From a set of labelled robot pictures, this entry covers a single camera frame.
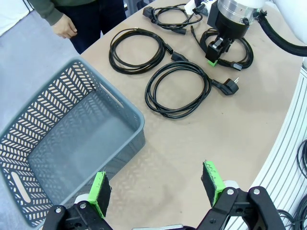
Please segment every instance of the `table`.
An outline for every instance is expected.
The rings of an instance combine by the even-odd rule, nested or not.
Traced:
[[[178,4],[156,0],[153,7]],[[273,9],[268,20],[282,36],[297,42],[290,29]],[[179,12],[161,15],[163,22],[180,22]],[[169,120],[145,104],[144,90],[150,77],[170,62],[165,55],[155,69],[129,76],[115,72],[108,61],[109,44],[122,29],[139,27],[160,35],[172,48],[200,65],[209,77],[220,82],[239,77],[240,90],[231,97],[212,90],[189,117]],[[209,27],[206,18],[195,26],[197,37]],[[302,58],[285,53],[255,23],[246,34],[255,60],[241,72],[212,68],[190,30],[185,36],[152,24],[137,12],[99,39],[82,57],[117,87],[145,117],[145,147],[111,180],[112,195],[107,221],[114,229],[160,227],[182,223],[196,227],[210,208],[201,183],[202,162],[213,161],[224,180],[235,180],[248,190],[265,162],[283,123],[299,76]],[[151,38],[131,37],[118,47],[123,60],[137,64],[155,53]],[[233,44],[225,59],[240,60],[244,51]],[[201,80],[190,72],[170,75],[161,83],[158,100],[179,107],[194,99]]]

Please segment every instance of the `screw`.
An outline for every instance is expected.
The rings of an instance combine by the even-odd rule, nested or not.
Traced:
[[[254,194],[255,194],[255,195],[259,195],[259,194],[260,194],[260,190],[256,188],[256,189],[254,190]]]
[[[232,189],[228,189],[228,190],[227,190],[227,194],[228,194],[228,195],[232,195],[233,193],[235,193],[235,192],[234,192]]]
[[[86,207],[85,203],[80,204],[80,208],[85,208],[85,207]]]

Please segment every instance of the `gray basket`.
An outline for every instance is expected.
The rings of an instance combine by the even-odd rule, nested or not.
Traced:
[[[97,171],[111,179],[145,144],[144,118],[80,58],[55,74],[8,126],[0,166],[27,223],[88,193]]]

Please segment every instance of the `white ribbed panel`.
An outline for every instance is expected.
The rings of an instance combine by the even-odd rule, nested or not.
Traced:
[[[267,189],[277,209],[294,214],[307,193],[307,180],[296,163],[296,151],[307,137],[307,72],[302,68],[296,90],[277,140],[251,187]],[[241,218],[231,218],[228,230],[246,230]]]

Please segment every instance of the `basket handle hole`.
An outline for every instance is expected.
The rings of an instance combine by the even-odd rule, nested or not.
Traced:
[[[122,103],[109,90],[107,90],[101,83],[99,83],[99,85],[101,89],[103,89],[117,104],[119,104],[120,107],[124,108]]]
[[[27,191],[25,190],[24,186],[23,186],[23,183],[21,182],[19,176],[17,173],[15,172],[11,172],[11,175],[12,175],[12,178],[15,182],[15,185],[17,186],[21,196],[23,197],[24,201],[27,202],[27,203],[30,203],[31,202],[31,198],[29,197]]]

